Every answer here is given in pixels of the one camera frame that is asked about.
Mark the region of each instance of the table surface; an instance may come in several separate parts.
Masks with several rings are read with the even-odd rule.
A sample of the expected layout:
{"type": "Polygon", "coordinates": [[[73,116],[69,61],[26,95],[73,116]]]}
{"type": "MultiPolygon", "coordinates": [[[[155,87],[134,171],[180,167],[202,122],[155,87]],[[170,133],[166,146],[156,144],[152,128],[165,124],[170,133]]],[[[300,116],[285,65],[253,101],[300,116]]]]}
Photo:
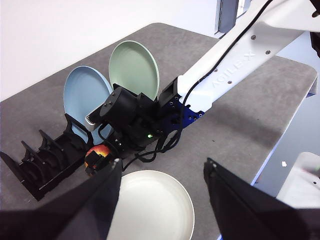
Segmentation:
{"type": "MultiPolygon", "coordinates": [[[[1,102],[1,150],[20,161],[24,156],[21,140],[34,149],[41,145],[38,129],[52,138],[62,134],[66,126],[63,87],[68,74],[77,66],[87,65],[108,79],[110,55],[123,40],[138,41],[153,54],[160,74],[159,92],[218,42],[163,23],[150,24],[1,102]]],[[[150,169],[176,178],[194,205],[192,239],[214,240],[219,228],[203,178],[206,158],[215,159],[251,183],[316,78],[317,72],[310,66],[274,56],[187,127],[178,146],[159,154],[152,163],[136,161],[124,174],[150,169]]],[[[6,210],[43,205],[88,178],[80,167],[37,202],[2,161],[0,166],[0,206],[6,210]]]]}

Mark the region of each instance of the white wall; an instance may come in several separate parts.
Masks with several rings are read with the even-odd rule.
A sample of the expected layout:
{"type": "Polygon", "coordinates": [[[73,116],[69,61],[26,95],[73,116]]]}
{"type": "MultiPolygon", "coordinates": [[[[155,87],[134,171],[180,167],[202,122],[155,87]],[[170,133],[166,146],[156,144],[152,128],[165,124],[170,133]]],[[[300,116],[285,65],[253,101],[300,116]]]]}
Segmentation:
{"type": "Polygon", "coordinates": [[[1,0],[1,101],[155,22],[214,35],[216,0],[1,0]]]}

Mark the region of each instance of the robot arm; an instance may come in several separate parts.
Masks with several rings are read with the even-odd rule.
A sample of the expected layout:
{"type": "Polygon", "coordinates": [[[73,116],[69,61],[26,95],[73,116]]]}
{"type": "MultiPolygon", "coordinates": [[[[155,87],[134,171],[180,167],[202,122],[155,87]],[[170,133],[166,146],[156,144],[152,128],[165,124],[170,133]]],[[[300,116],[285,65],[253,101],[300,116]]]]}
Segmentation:
{"type": "Polygon", "coordinates": [[[214,47],[185,74],[177,90],[194,112],[212,103],[241,82],[304,31],[320,32],[320,17],[312,17],[309,0],[254,0],[250,8],[214,47]]]}
{"type": "Polygon", "coordinates": [[[304,31],[320,32],[318,13],[316,0],[254,0],[235,27],[169,84],[158,100],[114,85],[114,92],[89,119],[113,127],[105,144],[117,157],[135,153],[135,159],[151,162],[157,153],[177,145],[183,128],[202,117],[214,101],[304,31]],[[151,159],[137,155],[157,140],[154,151],[143,154],[153,154],[151,159]]]}

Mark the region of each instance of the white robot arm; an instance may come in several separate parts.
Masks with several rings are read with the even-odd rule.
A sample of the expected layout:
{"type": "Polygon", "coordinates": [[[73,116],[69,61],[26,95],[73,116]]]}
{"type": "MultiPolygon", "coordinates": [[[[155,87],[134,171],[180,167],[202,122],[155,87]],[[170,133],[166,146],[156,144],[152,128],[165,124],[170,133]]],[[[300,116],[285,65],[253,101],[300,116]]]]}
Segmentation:
{"type": "Polygon", "coordinates": [[[320,32],[320,16],[310,0],[253,0],[234,28],[178,77],[179,101],[195,113],[206,112],[304,31],[320,32]]]}

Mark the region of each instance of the plate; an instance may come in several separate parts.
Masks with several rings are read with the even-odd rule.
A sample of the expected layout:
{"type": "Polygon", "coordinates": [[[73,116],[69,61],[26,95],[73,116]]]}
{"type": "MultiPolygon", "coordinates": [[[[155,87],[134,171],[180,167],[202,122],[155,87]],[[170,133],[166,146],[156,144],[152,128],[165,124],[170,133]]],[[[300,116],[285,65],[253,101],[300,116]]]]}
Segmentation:
{"type": "MultiPolygon", "coordinates": [[[[107,79],[96,69],[89,66],[78,66],[67,77],[63,91],[64,112],[85,125],[85,117],[92,110],[103,104],[112,88],[107,79]]],[[[87,142],[87,134],[76,125],[72,126],[75,134],[87,142]]],[[[107,137],[111,126],[107,125],[101,134],[107,137]]],[[[91,132],[94,145],[103,140],[98,135],[98,128],[91,132]]]]}
{"type": "Polygon", "coordinates": [[[122,177],[107,240],[190,240],[195,212],[172,176],[142,170],[122,177]]]}
{"type": "Polygon", "coordinates": [[[159,70],[150,51],[137,41],[123,41],[113,50],[109,62],[110,83],[155,100],[159,91],[159,70]]]}

